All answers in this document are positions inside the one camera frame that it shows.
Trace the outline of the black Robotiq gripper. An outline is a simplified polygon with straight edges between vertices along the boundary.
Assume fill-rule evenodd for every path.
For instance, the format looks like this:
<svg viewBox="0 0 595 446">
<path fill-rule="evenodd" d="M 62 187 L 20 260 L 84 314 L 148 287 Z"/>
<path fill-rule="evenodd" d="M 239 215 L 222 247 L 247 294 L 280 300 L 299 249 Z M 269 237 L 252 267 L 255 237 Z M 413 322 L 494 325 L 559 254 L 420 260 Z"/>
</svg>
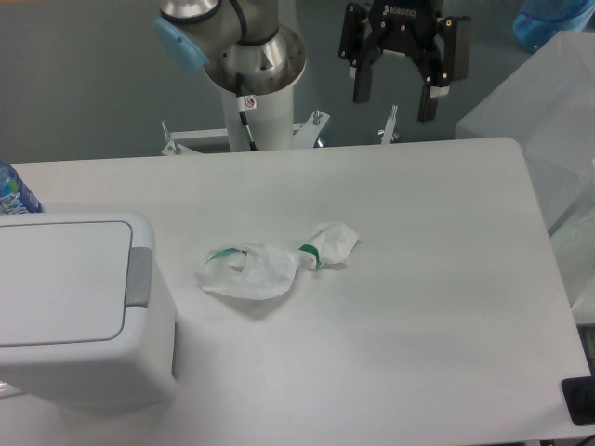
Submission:
<svg viewBox="0 0 595 446">
<path fill-rule="evenodd" d="M 472 19 L 448 16 L 438 20 L 442 1 L 373 1 L 371 6 L 346 6 L 338 55 L 350 64 L 354 103 L 370 100 L 372 65 L 385 52 L 421 59 L 424 85 L 417 120 L 432 121 L 438 100 L 450 84 L 468 77 Z"/>
</svg>

